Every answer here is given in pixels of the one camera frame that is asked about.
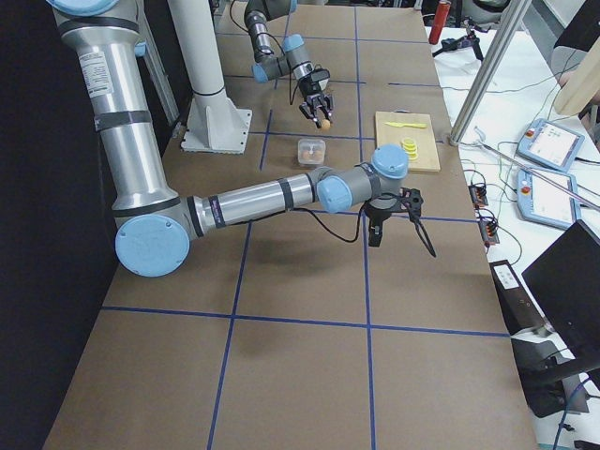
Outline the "upper teach pendant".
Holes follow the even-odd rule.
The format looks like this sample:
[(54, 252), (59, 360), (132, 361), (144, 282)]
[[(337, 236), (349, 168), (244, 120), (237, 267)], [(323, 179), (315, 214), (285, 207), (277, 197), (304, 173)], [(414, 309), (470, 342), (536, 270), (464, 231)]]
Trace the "upper teach pendant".
[(535, 119), (517, 144), (517, 154), (542, 167), (566, 173), (584, 144), (583, 135), (543, 118)]

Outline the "clear plastic egg box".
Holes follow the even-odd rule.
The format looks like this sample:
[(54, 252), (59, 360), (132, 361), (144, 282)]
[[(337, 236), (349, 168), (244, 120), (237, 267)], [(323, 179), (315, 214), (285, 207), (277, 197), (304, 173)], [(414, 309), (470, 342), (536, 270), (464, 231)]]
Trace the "clear plastic egg box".
[[(311, 152), (311, 158), (304, 160), (301, 153), (304, 150)], [(313, 138), (302, 138), (297, 143), (297, 161), (301, 166), (319, 167), (324, 164), (326, 154), (326, 144), (324, 140)]]

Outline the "black power box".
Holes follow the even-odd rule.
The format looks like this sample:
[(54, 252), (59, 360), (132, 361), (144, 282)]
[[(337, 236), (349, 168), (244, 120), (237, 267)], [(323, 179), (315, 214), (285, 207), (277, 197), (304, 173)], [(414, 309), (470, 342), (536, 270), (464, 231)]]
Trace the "black power box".
[(511, 336), (532, 332), (545, 338), (550, 330), (507, 260), (489, 264), (502, 316)]

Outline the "black monitor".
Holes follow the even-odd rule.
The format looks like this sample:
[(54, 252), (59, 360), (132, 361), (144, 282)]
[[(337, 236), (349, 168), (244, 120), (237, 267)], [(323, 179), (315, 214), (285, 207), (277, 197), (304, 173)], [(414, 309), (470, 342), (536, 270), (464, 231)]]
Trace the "black monitor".
[(580, 370), (599, 369), (599, 236), (577, 220), (522, 276)]

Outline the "wooden plank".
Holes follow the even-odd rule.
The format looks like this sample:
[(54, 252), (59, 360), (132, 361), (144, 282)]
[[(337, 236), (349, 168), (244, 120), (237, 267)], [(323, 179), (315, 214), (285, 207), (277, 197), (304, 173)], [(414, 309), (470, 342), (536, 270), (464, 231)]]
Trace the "wooden plank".
[(599, 91), (599, 39), (591, 46), (554, 103), (558, 114), (579, 113)]

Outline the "yellow plastic knife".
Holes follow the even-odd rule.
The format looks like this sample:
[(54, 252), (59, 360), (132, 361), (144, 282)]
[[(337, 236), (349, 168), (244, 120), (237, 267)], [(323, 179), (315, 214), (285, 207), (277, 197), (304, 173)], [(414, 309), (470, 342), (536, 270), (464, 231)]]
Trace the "yellow plastic knife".
[(417, 129), (425, 129), (428, 127), (425, 123), (403, 123), (403, 122), (392, 122), (386, 121), (385, 125), (393, 128), (417, 128)]

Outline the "black small tripod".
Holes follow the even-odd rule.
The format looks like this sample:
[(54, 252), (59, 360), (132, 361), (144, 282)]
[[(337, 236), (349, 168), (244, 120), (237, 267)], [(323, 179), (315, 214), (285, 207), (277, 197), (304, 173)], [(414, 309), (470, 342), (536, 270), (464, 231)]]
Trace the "black small tripod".
[(484, 61), (484, 55), (480, 47), (480, 38), (476, 35), (476, 31), (486, 33), (487, 30), (480, 28), (471, 18), (465, 19), (463, 24), (465, 25), (466, 35), (460, 38), (443, 39), (441, 48), (432, 53), (433, 57), (442, 53), (450, 53), (471, 48), (475, 58), (480, 62)]

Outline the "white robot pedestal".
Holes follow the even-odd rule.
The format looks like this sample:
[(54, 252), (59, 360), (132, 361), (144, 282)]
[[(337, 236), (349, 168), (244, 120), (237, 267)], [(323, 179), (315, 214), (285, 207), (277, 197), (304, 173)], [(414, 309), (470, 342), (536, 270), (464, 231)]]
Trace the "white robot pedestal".
[(168, 2), (193, 92), (182, 148), (189, 152), (245, 152), (252, 111), (229, 99), (207, 1)]

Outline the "yellow sliced toy food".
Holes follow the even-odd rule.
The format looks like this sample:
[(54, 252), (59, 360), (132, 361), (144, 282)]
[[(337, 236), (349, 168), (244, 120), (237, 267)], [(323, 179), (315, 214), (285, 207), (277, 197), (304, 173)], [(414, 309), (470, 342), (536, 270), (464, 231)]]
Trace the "yellow sliced toy food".
[(418, 159), (418, 145), (415, 139), (405, 137), (401, 140), (401, 146), (408, 155), (410, 161)]

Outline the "lower teach pendant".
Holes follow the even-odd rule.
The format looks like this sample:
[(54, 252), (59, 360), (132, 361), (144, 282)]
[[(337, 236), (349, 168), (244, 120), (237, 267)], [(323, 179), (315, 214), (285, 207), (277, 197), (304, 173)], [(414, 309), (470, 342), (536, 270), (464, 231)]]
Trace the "lower teach pendant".
[(562, 230), (581, 219), (579, 201), (523, 169), (517, 173), (517, 207), (523, 219)]

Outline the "wooden cutting board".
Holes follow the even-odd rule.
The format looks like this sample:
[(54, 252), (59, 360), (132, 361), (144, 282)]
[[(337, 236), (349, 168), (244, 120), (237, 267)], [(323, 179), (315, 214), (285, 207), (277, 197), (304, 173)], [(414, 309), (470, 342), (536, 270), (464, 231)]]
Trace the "wooden cutting board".
[(409, 154), (412, 173), (441, 170), (431, 118), (425, 113), (375, 112), (376, 146), (397, 144)]

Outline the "teach pendant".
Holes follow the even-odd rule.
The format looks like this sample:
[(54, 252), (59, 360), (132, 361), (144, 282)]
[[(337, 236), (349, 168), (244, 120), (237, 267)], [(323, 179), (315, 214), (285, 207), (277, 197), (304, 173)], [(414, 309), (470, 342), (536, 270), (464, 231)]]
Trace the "teach pendant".
[(517, 173), (517, 207), (523, 219), (562, 230), (581, 219), (579, 201), (523, 169)]
[(535, 119), (517, 144), (517, 154), (542, 167), (566, 173), (584, 144), (583, 135), (543, 118)]

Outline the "upper orange circuit board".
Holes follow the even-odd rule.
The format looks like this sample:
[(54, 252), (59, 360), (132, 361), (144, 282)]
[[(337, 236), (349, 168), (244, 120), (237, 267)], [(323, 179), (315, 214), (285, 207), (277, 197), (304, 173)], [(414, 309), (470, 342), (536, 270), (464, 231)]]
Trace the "upper orange circuit board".
[(475, 209), (488, 206), (487, 188), (484, 185), (469, 185), (468, 190)]

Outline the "orange circuit board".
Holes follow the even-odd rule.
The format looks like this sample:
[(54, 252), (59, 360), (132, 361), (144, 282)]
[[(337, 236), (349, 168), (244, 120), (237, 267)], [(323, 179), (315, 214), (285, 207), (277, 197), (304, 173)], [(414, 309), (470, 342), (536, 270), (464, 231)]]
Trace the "orange circuit board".
[(487, 188), (484, 185), (469, 185), (468, 190), (475, 209), (488, 206)]
[(500, 238), (498, 237), (498, 223), (495, 218), (480, 217), (478, 219), (478, 226), (482, 241), (486, 248), (500, 243)]

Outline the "lower orange circuit board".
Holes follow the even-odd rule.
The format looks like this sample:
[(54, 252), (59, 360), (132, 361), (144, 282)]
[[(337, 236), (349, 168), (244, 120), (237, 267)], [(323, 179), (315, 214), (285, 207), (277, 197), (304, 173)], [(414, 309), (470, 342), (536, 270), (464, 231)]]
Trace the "lower orange circuit board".
[(478, 226), (482, 241), (486, 248), (500, 243), (500, 238), (498, 237), (498, 223), (495, 218), (480, 217), (478, 219)]

